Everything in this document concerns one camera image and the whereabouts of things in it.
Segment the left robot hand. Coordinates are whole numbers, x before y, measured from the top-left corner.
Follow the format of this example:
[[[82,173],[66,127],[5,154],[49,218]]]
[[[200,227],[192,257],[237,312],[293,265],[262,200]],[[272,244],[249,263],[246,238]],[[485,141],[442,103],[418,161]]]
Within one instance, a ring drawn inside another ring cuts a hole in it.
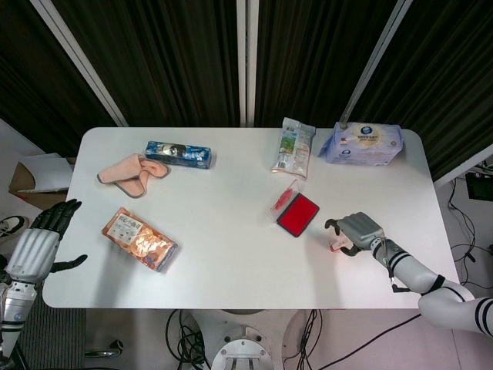
[[[55,260],[59,243],[81,205],[77,199],[59,202],[42,211],[21,233],[5,268],[11,281],[40,284],[49,274],[76,268],[86,261],[86,254],[72,261]]]

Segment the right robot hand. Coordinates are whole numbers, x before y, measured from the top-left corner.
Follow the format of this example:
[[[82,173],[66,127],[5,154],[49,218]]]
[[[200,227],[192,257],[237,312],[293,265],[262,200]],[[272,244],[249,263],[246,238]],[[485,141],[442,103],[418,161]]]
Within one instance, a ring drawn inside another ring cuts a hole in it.
[[[373,219],[363,212],[350,214],[341,219],[329,219],[326,230],[333,229],[339,241],[331,244],[332,251],[354,257],[361,251],[371,251],[384,241],[384,231]]]

